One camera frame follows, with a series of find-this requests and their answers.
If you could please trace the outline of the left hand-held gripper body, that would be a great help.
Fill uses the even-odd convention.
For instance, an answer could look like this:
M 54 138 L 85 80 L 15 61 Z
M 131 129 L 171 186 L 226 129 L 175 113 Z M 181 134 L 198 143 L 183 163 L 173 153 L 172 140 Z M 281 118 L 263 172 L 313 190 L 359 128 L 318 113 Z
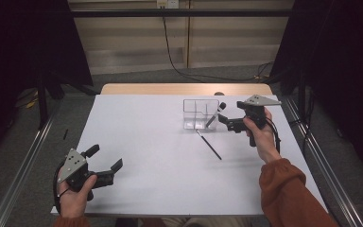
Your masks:
M 97 180 L 93 188 L 113 185 L 114 174 L 111 170 L 93 172 L 88 168 L 87 159 L 71 148 L 64 159 L 58 182 L 66 181 L 72 189 L 79 191 L 91 175 L 96 175 Z

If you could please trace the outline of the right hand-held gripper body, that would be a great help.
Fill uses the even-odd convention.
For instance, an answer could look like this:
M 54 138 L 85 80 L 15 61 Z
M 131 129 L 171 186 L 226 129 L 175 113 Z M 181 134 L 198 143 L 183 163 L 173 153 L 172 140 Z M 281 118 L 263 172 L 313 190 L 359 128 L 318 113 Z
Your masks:
M 266 116 L 265 107 L 280 105 L 281 102 L 265 96 L 253 95 L 243 101 L 247 104 L 247 108 L 244 110 L 246 117 L 250 118 L 258 129 L 263 129 L 266 125 L 270 126 L 274 134 L 275 145 L 278 148 L 280 146 L 280 138 L 277 132 L 277 128 L 273 121 Z

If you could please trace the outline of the thick black makeup brush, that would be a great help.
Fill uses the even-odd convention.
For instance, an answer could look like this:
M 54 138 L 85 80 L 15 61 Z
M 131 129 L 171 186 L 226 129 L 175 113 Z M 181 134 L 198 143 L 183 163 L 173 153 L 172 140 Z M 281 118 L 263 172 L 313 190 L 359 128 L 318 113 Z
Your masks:
M 216 109 L 216 112 L 211 116 L 209 121 L 206 123 L 205 127 L 209 128 L 211 124 L 214 122 L 216 117 L 226 108 L 227 104 L 225 102 L 221 102 Z

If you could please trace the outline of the clear plastic organizer box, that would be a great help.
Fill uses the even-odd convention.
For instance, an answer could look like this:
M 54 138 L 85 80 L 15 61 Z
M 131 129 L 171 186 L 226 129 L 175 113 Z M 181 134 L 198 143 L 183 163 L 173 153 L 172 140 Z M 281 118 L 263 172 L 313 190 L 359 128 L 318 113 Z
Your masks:
M 185 99 L 183 101 L 183 127 L 186 130 L 214 131 L 217 117 L 209 128 L 205 125 L 219 106 L 217 99 Z

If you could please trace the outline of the person's left hand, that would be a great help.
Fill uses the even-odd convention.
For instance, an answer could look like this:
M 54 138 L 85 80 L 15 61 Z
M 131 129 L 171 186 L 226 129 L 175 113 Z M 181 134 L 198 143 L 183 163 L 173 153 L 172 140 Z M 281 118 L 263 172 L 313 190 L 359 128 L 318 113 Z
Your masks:
M 72 191 L 67 182 L 59 184 L 60 215 L 63 218 L 81 218 L 84 216 L 87 197 L 96 180 L 96 175 L 90 176 L 78 192 Z

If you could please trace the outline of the person's right hand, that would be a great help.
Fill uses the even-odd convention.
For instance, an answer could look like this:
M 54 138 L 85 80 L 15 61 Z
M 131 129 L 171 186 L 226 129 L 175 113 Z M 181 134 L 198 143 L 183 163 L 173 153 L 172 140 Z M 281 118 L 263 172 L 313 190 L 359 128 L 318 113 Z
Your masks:
M 281 155 L 275 146 L 273 131 L 270 126 L 265 126 L 260 130 L 248 117 L 244 117 L 243 122 L 248 128 L 246 134 L 249 138 L 254 139 L 258 155 L 266 164 L 281 159 Z

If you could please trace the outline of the black pen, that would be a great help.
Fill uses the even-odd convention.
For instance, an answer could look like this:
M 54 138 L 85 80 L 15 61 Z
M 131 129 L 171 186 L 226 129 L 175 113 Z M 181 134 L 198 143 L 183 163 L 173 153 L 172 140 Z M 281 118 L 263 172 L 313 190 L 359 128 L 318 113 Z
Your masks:
M 196 130 L 196 133 L 199 135 L 199 137 L 204 141 L 204 143 L 209 147 L 209 149 L 213 152 L 213 154 L 219 159 L 222 160 L 221 156 L 216 152 L 216 150 L 213 148 L 213 146 L 207 141 L 207 139 L 203 136 L 203 134 Z

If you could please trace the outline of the wooden table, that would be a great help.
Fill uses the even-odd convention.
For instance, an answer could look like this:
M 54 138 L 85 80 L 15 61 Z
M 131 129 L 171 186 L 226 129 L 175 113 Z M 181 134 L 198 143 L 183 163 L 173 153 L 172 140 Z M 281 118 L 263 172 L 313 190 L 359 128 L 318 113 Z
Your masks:
M 211 96 L 271 95 L 264 83 L 108 83 L 102 95 L 193 95 Z

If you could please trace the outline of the black curtain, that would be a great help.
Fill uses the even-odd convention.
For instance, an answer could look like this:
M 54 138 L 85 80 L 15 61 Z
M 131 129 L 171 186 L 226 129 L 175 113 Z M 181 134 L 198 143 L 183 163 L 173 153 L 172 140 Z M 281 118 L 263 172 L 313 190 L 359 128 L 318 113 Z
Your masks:
M 0 0 L 0 139 L 21 92 L 63 83 L 93 84 L 68 0 Z
M 363 162 L 363 0 L 294 0 L 271 70 L 290 94 L 305 84 Z

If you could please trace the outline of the metal floor rail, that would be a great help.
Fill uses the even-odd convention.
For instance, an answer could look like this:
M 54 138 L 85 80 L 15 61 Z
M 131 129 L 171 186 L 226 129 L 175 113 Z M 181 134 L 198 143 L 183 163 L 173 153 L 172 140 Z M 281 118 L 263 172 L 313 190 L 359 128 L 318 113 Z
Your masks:
M 328 184 L 331 193 L 338 208 L 341 211 L 344 219 L 347 221 L 349 227 L 363 227 L 363 221 L 359 216 L 351 198 L 346 193 L 342 184 L 340 183 L 334 170 L 328 163 L 325 155 L 323 154 L 316 137 L 313 135 L 310 128 L 303 121 L 303 118 L 299 116 L 299 108 L 294 102 L 292 97 L 287 97 L 284 101 L 284 105 L 289 109 L 290 114 L 294 118 L 296 125 L 300 129 L 303 136 L 303 146 L 308 147 L 310 153 L 313 155 L 315 162 L 317 163 L 320 172 Z
M 14 175 L 10 178 L 10 185 L 0 199 L 0 227 L 5 227 L 8 222 L 10 213 L 12 212 L 22 189 L 25 186 L 28 175 L 31 172 L 41 148 L 43 147 L 45 138 L 50 131 L 53 119 L 57 115 L 60 106 L 60 101 L 55 102 L 52 107 L 52 112 L 45 120 L 39 122 L 39 128 L 35 130 L 33 141 L 27 147 L 26 154 L 23 155 L 21 164 L 17 168 L 8 168 L 7 166 L 3 166 L 1 169 L 1 171 L 6 169 L 8 172 L 14 172 Z

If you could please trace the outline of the black stand post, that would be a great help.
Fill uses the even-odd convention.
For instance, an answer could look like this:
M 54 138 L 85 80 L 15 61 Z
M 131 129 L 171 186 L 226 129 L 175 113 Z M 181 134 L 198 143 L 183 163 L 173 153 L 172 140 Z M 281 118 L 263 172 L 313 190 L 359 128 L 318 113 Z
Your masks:
M 41 66 L 38 66 L 38 76 L 37 76 L 37 90 L 38 90 L 38 101 L 39 101 L 39 111 L 40 111 L 40 125 L 41 130 L 48 120 L 48 110 L 46 102 L 45 86 L 43 82 L 44 70 Z

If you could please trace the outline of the black horizontal frame bar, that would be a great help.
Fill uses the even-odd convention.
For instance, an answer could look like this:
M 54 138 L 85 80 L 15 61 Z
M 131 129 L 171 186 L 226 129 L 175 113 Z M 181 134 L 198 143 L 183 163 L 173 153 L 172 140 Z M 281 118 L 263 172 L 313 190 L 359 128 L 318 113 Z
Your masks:
M 288 17 L 291 9 L 75 9 L 74 17 Z

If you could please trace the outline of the white wall socket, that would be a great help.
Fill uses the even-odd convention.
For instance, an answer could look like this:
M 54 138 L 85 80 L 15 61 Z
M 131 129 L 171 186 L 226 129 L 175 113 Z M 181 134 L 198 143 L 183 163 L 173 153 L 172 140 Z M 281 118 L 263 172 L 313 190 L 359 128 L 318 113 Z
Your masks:
M 180 6 L 179 0 L 156 0 L 158 9 L 177 9 Z

